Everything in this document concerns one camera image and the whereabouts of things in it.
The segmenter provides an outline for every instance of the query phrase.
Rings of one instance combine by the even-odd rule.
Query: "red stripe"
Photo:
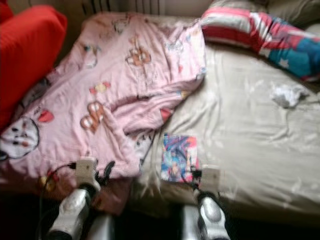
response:
[[[241,32],[237,29],[222,26],[205,26],[202,27],[202,31],[203,34],[209,38],[220,38],[232,40],[245,45],[252,45],[250,34]]]

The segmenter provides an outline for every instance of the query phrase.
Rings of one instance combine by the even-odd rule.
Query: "beige bedsheet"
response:
[[[131,208],[166,216],[171,203],[194,203],[187,187],[160,179],[169,133],[196,136],[201,165],[220,171],[218,180],[205,180],[218,184],[233,216],[320,225],[320,94],[283,109],[270,94],[297,84],[293,76],[231,46],[207,44],[206,61],[203,86],[155,135]]]

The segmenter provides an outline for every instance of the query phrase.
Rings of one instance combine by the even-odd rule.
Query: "black cable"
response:
[[[38,232],[37,232],[37,239],[41,240],[42,239],[42,234],[41,234],[41,221],[42,221],[42,200],[44,198],[44,194],[47,188],[47,185],[49,183],[49,181],[52,179],[52,177],[62,168],[71,168],[71,169],[76,169],[76,163],[75,162],[71,162],[69,164],[65,164],[62,166],[57,167],[54,171],[52,171],[49,176],[47,177],[45,184],[42,188],[41,194],[40,194],[40,198],[39,198],[39,224],[38,224]]]
[[[182,173],[181,173],[181,178],[182,178],[182,180],[183,180],[183,182],[185,183],[185,184],[187,184],[189,187],[191,187],[192,188],[192,190],[199,190],[199,192],[202,192],[200,189],[199,189],[199,186],[197,185],[197,184],[195,184],[195,183],[191,183],[191,182],[187,182],[187,180],[184,178],[184,176],[182,175]]]

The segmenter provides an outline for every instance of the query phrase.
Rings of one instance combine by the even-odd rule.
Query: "wrinkled fabric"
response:
[[[270,93],[296,84],[292,75],[245,49],[208,43],[205,55],[206,79],[156,133],[130,206],[167,216],[172,203],[195,204],[189,187],[160,175],[164,134],[188,135],[197,139],[200,167],[219,170],[204,182],[211,191],[218,185],[228,214],[320,226],[320,93],[283,109]],[[316,86],[308,83],[319,92]]]
[[[119,213],[148,149],[136,154],[135,145],[153,138],[201,84],[204,47],[197,21],[162,28],[124,13],[88,20],[70,54],[47,76],[51,87],[2,134],[1,154],[8,158],[0,164],[1,188],[37,192],[40,176],[90,155],[101,174],[115,161],[110,177],[122,180],[113,180],[96,204]],[[53,194],[61,198],[75,186],[74,172],[63,169],[59,178]]]

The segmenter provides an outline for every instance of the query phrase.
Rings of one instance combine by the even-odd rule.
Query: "dark floor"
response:
[[[15,196],[0,198],[0,239],[33,240],[38,224],[38,198],[35,196]],[[44,211],[57,207],[58,203],[44,203]],[[176,240],[178,236],[178,214],[170,219],[156,219],[126,210],[116,219],[117,239]],[[54,219],[46,217],[45,222]],[[315,228],[299,228],[289,225],[229,219],[228,232],[232,240],[305,240],[319,239],[320,231]]]

